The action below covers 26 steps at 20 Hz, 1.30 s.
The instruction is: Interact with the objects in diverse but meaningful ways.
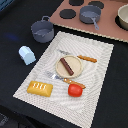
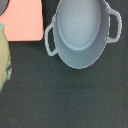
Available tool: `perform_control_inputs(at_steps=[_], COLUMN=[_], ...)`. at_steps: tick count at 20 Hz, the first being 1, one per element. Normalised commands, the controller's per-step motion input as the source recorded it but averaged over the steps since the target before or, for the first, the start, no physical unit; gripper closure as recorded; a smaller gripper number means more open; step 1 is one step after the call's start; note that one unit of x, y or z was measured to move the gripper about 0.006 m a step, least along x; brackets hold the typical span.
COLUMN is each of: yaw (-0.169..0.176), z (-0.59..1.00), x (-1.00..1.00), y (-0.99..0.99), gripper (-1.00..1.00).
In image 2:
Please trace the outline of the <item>teal padded gripper finger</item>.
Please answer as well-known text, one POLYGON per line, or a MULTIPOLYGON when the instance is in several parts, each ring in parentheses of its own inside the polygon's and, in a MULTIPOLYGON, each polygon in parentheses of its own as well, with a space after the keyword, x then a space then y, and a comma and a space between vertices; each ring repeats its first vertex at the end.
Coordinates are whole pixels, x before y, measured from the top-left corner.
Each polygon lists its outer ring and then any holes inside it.
POLYGON ((11 78, 11 56, 9 43, 5 36, 4 25, 0 23, 0 91, 5 82, 11 78))

